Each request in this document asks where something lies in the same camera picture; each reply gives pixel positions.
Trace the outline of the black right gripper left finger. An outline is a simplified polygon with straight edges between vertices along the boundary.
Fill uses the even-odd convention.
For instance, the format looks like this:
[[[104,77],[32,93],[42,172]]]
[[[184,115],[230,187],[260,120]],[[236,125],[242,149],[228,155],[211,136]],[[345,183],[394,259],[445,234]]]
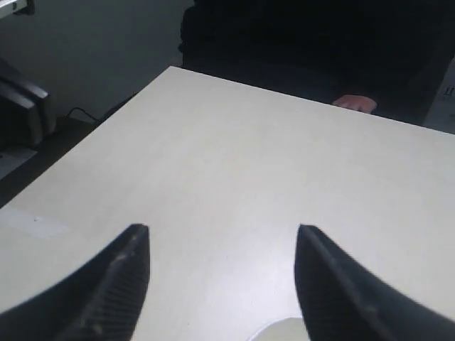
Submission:
[[[2,340],[130,340],[149,285],[149,228],[127,227],[77,271],[1,314]]]

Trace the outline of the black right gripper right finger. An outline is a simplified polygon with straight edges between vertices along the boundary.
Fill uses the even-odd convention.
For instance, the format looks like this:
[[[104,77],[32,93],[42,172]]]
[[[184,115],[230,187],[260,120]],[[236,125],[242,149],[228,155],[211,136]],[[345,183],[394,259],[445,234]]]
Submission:
[[[453,340],[454,321],[369,272],[318,227],[296,236],[294,283],[310,340]]]

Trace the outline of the person's hand behind table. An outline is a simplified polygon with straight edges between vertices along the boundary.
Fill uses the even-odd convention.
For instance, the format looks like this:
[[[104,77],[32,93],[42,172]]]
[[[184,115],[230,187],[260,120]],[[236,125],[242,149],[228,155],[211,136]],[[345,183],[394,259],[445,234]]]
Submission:
[[[377,103],[373,99],[354,94],[345,94],[332,105],[366,114],[371,114],[377,108]]]

